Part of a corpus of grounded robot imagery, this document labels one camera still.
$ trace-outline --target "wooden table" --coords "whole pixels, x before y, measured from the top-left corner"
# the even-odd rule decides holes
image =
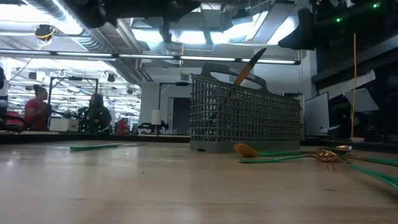
[[[343,164],[240,164],[237,154],[172,143],[68,150],[106,143],[0,146],[1,223],[398,222],[398,193]],[[356,164],[398,175],[396,167]]]

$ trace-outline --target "person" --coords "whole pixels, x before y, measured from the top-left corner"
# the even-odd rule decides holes
[[[104,99],[101,94],[93,94],[88,107],[89,130],[91,133],[108,128],[112,121],[109,110],[104,106]]]
[[[35,98],[25,105],[25,120],[32,131],[47,131],[47,121],[51,115],[51,107],[44,102],[48,98],[47,90],[39,85],[34,85]]]
[[[4,69],[0,67],[0,115],[7,113],[8,88],[9,85],[4,74]]]

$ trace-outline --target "cable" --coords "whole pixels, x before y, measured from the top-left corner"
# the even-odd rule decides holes
[[[50,39],[47,43],[44,40],[37,40],[37,45],[40,47],[45,47],[52,43],[52,39]]]
[[[208,5],[208,6],[211,8],[211,10],[214,10],[214,9],[213,9],[213,6],[211,6],[211,4],[208,4],[207,2],[204,2],[204,3],[205,3],[206,5]]]
[[[49,33],[49,34],[47,34],[47,35],[44,35],[44,36],[37,36],[37,35],[35,35],[35,37],[37,37],[37,38],[39,38],[39,39],[43,39],[43,38],[45,38],[45,40],[44,40],[44,41],[46,41],[48,37],[50,37],[51,35],[53,35],[53,34],[54,34],[54,32],[55,32],[55,29],[53,29],[53,30],[52,30],[52,32],[51,32],[51,33]]]
[[[357,75],[357,67],[356,67],[356,34],[354,34],[354,97],[353,97],[353,109],[351,115],[351,140],[354,138],[354,119],[355,119],[355,94],[356,94],[356,75]]]
[[[41,50],[44,46],[40,45],[36,50]],[[15,79],[19,74],[21,74],[21,72],[28,66],[28,64],[30,64],[30,62],[34,59],[34,56],[26,63],[26,65],[16,74],[14,75],[12,78],[10,78],[10,81]]]

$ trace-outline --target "red shirt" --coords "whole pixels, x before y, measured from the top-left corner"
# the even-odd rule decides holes
[[[28,114],[26,114],[26,110],[29,108],[38,111],[44,102],[38,102],[36,99],[29,100],[25,105],[25,120],[30,124],[30,130],[34,131],[44,131],[47,129],[47,118],[45,115],[40,115],[35,118],[32,118]]]

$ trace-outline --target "basket handle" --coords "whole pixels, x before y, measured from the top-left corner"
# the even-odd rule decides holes
[[[216,64],[216,63],[206,62],[203,64],[203,66],[201,68],[200,76],[204,77],[204,78],[218,80],[213,75],[211,75],[212,72],[218,72],[218,73],[232,75],[232,76],[237,77],[241,71],[236,68],[231,68],[227,65],[220,65],[220,64]],[[254,74],[251,74],[251,73],[246,77],[246,79],[260,85],[260,90],[268,91],[267,82],[264,79],[254,75]]]

